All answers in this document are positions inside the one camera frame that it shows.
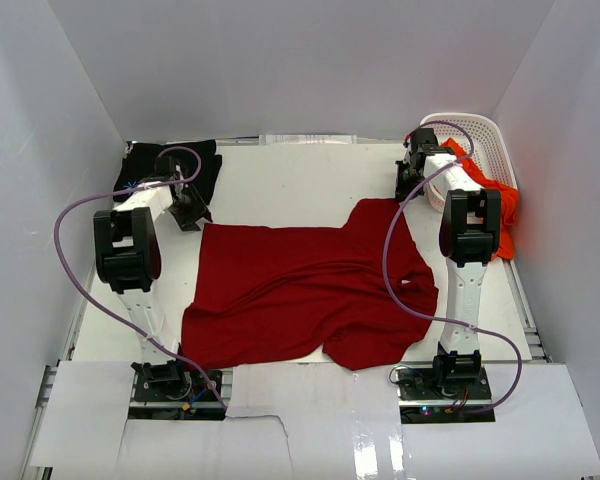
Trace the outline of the red t shirt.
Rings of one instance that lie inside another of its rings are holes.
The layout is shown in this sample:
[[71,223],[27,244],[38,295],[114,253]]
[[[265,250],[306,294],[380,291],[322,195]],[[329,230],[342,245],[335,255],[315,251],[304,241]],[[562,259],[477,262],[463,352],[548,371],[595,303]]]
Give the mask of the red t shirt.
[[363,199],[345,224],[207,225],[183,354],[206,369],[322,350],[350,370],[402,359],[421,341],[438,291],[390,199]]

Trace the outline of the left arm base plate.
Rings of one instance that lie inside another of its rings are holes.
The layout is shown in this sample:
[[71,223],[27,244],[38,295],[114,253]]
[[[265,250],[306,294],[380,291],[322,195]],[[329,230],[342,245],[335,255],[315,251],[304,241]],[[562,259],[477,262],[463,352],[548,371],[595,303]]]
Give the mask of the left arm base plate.
[[223,372],[209,370],[207,383],[180,360],[162,364],[134,362],[128,418],[160,421],[222,421],[226,414],[211,390],[222,392]]

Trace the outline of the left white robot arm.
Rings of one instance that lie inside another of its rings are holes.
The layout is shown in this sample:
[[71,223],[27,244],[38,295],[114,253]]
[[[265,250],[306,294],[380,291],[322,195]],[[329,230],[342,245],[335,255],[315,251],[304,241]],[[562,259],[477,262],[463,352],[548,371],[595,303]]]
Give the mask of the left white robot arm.
[[93,217],[97,274],[124,305],[139,340],[142,361],[132,368],[143,387],[175,401],[190,395],[192,377],[174,357],[179,340],[159,299],[162,257],[155,222],[170,213],[187,232],[197,231],[199,220],[210,217],[193,182],[202,160],[183,148],[195,159],[194,166],[184,165],[175,156],[177,150],[160,152],[153,173],[131,188],[125,201]]

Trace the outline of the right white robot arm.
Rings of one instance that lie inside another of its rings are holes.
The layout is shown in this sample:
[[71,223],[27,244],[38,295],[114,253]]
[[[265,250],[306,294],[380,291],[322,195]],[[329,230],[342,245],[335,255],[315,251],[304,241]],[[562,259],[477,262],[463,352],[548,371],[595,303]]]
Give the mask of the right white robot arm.
[[426,189],[444,199],[439,248],[446,259],[446,316],[451,321],[427,373],[439,396],[466,397],[482,373],[475,328],[487,266],[500,245],[501,194],[470,173],[468,161],[453,147],[439,143],[430,122],[408,134],[404,145],[407,153],[396,163],[395,200]]

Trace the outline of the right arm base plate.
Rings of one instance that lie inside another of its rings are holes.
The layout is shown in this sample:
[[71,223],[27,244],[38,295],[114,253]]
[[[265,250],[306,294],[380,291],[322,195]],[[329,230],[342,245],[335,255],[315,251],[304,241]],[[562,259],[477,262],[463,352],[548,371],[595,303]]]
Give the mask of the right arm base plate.
[[437,384],[432,368],[395,366],[388,375],[397,387],[403,425],[492,423],[496,420],[484,368],[476,379]]

